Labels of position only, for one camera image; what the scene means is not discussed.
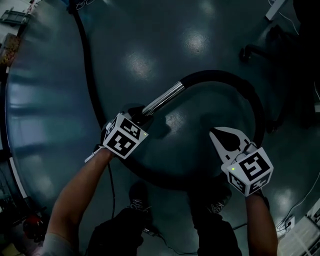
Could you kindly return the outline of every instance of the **gray floor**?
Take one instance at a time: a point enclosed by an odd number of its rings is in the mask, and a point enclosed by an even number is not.
[[[294,32],[280,16],[268,23],[264,19],[268,9],[266,0],[96,0],[85,6],[79,13],[106,117],[111,119],[128,104],[148,104],[186,75],[217,69],[250,81],[267,118],[275,118],[292,82],[290,72],[258,56],[248,64],[238,59],[246,44],[263,46],[267,31],[275,24]],[[298,24],[290,1],[283,13]],[[6,107],[8,138],[21,182],[27,193],[50,211],[60,190],[99,139],[79,33],[73,17],[58,0],[43,1],[25,33],[10,71]],[[252,137],[250,106],[224,84],[201,84],[156,114],[150,137],[133,158],[150,173],[168,179],[195,173],[215,176],[221,162],[208,131],[216,126],[238,128]],[[274,172],[264,192],[276,224],[318,174],[319,134],[318,127],[300,128],[293,114],[277,133],[265,135],[263,147]],[[129,188],[139,178],[118,159],[112,160],[111,167],[118,213],[129,204]],[[147,185],[154,224],[168,244],[179,251],[196,251],[199,239],[186,193]],[[246,211],[244,197],[234,189],[232,192],[222,215],[235,227],[246,221]],[[294,211],[295,216],[301,218],[319,196],[316,186]],[[81,252],[94,227],[109,219],[111,212],[110,179],[105,172],[80,226]],[[235,233],[247,255],[246,227]],[[174,255],[158,238],[144,235],[144,241],[139,255]]]

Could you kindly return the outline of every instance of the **chair wheel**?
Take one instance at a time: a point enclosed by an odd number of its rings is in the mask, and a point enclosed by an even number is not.
[[[265,123],[265,129],[268,134],[275,132],[278,128],[277,121],[269,120]]]
[[[244,48],[241,48],[239,52],[240,61],[248,62],[248,60],[250,59],[250,56],[251,56],[251,52],[246,52]]]
[[[271,40],[275,40],[278,37],[278,32],[277,29],[275,27],[270,28],[268,36]]]

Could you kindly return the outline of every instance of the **human arm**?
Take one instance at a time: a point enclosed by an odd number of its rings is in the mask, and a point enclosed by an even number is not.
[[[56,234],[78,249],[79,224],[112,157],[111,151],[102,148],[64,187],[54,204],[47,234]]]
[[[246,197],[245,204],[249,254],[251,256],[276,256],[277,232],[264,199],[254,193]]]

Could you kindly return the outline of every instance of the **white cable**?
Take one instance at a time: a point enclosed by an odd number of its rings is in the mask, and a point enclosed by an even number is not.
[[[287,19],[288,21],[290,21],[290,22],[292,23],[292,26],[293,26],[294,31],[295,31],[296,34],[299,36],[299,33],[298,33],[297,29],[296,29],[296,26],[295,26],[294,22],[293,22],[291,19],[289,19],[288,17],[284,16],[281,12],[279,12],[279,14],[280,14],[282,17],[284,17],[285,19]]]
[[[311,193],[311,191],[314,189],[314,187],[315,187],[315,185],[316,185],[319,177],[320,177],[320,171],[319,171],[319,173],[318,173],[318,177],[316,178],[316,180],[315,180],[312,188],[309,190],[309,192],[304,196],[304,198],[303,198],[300,202],[296,203],[296,204],[290,209],[290,211],[288,212],[288,214],[286,215],[286,217],[283,219],[283,221],[281,221],[281,222],[276,226],[277,229],[278,229],[283,223],[286,223],[286,220],[288,219],[289,214],[292,212],[292,210],[293,210],[294,208],[298,207],[299,205],[301,205],[301,204],[304,202],[304,200],[307,198],[307,196],[308,196],[308,195]]]
[[[315,93],[316,93],[316,95],[318,96],[318,99],[319,99],[319,101],[320,101],[320,95],[319,95],[318,89],[317,89],[317,87],[316,87],[315,81],[313,81],[313,84],[314,84]]]

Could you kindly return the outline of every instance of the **white cube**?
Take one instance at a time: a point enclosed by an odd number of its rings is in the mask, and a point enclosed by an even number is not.
[[[246,197],[268,184],[274,170],[262,147],[223,171],[231,183]]]
[[[120,113],[106,126],[106,130],[103,145],[123,159],[148,136]]]

